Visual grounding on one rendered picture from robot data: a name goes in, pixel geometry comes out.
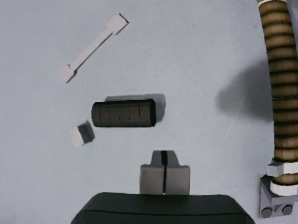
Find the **grey metal clamp band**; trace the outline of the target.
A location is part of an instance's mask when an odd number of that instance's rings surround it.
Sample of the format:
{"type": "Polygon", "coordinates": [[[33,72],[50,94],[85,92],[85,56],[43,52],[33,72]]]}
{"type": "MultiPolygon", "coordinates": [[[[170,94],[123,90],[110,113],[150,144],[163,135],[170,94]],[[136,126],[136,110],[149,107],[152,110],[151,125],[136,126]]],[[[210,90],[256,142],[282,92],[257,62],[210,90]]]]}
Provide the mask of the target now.
{"type": "Polygon", "coordinates": [[[274,178],[271,180],[270,190],[272,193],[282,196],[298,195],[298,185],[280,186],[274,184],[274,178]]]}
{"type": "Polygon", "coordinates": [[[294,163],[280,163],[275,162],[274,157],[271,160],[271,164],[267,165],[267,175],[278,177],[285,173],[297,173],[298,162],[294,163]]]}

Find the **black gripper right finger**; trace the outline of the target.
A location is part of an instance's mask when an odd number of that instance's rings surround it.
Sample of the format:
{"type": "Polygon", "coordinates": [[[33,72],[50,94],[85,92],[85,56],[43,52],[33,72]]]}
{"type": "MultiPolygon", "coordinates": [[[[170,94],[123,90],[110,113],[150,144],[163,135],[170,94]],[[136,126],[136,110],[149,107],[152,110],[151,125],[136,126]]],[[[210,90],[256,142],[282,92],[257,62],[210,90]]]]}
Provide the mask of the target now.
{"type": "Polygon", "coordinates": [[[164,193],[165,195],[189,195],[191,168],[180,165],[174,150],[164,150],[164,193]],[[166,178],[166,187],[165,187],[166,178]]]}

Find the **short black hose piece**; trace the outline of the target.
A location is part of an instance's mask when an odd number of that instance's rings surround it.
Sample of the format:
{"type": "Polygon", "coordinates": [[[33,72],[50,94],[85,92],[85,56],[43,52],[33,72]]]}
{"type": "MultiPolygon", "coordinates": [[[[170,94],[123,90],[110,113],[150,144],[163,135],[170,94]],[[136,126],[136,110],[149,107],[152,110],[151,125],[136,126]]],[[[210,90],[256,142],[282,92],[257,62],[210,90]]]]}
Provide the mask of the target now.
{"type": "Polygon", "coordinates": [[[95,102],[91,118],[96,128],[154,127],[156,105],[153,99],[95,102]]]}

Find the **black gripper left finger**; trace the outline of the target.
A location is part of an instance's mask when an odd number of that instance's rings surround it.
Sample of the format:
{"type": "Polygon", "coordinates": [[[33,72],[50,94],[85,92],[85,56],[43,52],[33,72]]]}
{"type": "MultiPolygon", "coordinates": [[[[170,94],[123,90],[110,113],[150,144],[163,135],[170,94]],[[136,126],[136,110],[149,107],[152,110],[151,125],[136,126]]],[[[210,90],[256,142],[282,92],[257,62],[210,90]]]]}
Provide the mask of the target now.
{"type": "Polygon", "coordinates": [[[139,194],[164,195],[164,150],[153,150],[151,163],[140,166],[139,194]]]}

